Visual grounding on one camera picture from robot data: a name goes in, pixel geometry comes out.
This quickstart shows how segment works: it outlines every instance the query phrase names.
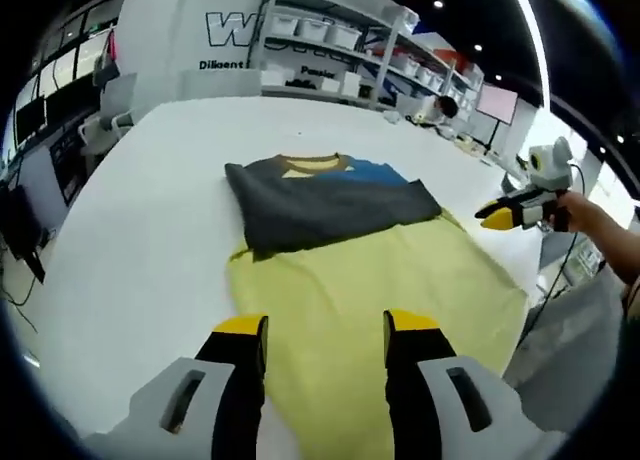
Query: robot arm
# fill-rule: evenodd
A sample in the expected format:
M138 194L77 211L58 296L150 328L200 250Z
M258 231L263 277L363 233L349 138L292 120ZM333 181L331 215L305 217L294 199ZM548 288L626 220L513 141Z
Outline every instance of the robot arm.
M541 220L555 218L554 229L566 232L569 213L558 208L557 199L573 184L569 143L564 137L553 145L532 147L529 154L530 181L522 190L489 202L476 214L481 225L492 230L528 229Z
M457 356L433 320L390 310L384 329L396 460L542 459L564 441L527 419L499 376Z
M236 317L131 397L129 416L86 445L107 459L255 459L267 317Z

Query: pink screen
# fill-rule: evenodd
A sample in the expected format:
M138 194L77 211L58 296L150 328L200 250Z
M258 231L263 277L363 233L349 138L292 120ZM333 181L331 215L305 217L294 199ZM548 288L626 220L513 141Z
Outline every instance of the pink screen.
M492 87L486 83L480 92L480 101L476 110L486 113L501 122L511 123L516 110L518 94L502 88Z

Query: yellow shirt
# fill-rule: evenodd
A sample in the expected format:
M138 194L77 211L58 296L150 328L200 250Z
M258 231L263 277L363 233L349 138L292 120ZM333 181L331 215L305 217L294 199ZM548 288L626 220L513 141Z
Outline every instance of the yellow shirt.
M526 295L445 216L260 262L244 245L229 262L238 312L269 315L267 393L304 458L393 458L386 309L435 318L456 352L505 368Z

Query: human hand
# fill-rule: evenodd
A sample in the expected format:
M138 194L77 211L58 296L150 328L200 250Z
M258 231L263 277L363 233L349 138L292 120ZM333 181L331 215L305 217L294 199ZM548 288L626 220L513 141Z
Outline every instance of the human hand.
M587 233L593 222L600 216L601 209L576 192L567 192L558 198L558 208L566 208L569 212L569 231ZM550 223L555 222L551 215Z

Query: shelf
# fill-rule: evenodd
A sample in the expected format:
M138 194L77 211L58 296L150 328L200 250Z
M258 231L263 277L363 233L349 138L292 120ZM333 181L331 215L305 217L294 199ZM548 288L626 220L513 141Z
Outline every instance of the shelf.
M330 43L316 42L316 41L308 40L302 37L269 34L267 35L266 43L291 43L296 45L310 46L314 48L320 48L322 50L327 50L329 52L335 52L344 57L355 58L357 60L360 60L361 62L372 63L378 66L382 64L382 62L374 56L367 56L362 52L347 50L346 48L338 47L336 45L331 45Z
M422 83L420 80L418 80L416 77L412 77L410 75L407 75L406 73L404 73L402 70L397 69L396 67L392 67L391 65L389 65L389 68L387 69L387 72L391 72L394 75L397 75L399 77L404 78L405 80L410 81L411 83L413 83L414 85L417 85L420 88L423 88L425 90L429 90L431 93L434 93L436 95L440 95L439 92L437 92L436 90L434 90L433 88L425 85L424 83Z
M371 100L366 98L350 97L348 95L340 95L334 92L325 92L324 90L312 90L310 88L289 87L286 85L263 85L262 95L265 97L294 97L294 98L308 98L310 100L324 100L333 102L349 102L359 107L369 108L371 106ZM390 105L384 105L377 103L374 106L378 110L389 110L394 107Z
M389 31L392 28L391 25L371 14L347 5L339 5L330 0L276 0L276 5L307 8L363 27L383 27Z
M426 60L428 60L426 66L430 70L433 70L433 71L440 70L439 73L446 72L447 70L449 70L450 67L449 65L447 65L447 63L444 60L438 57L428 47L421 45L419 42L411 38L410 35L400 32L398 34L398 42L401 45L408 47L409 51L414 55L417 55L423 59L425 59L425 56L428 57L426 58ZM453 71L453 77L459 82L461 82L462 84L464 84L465 87L471 88L471 81L464 75L461 75L458 71L456 70Z

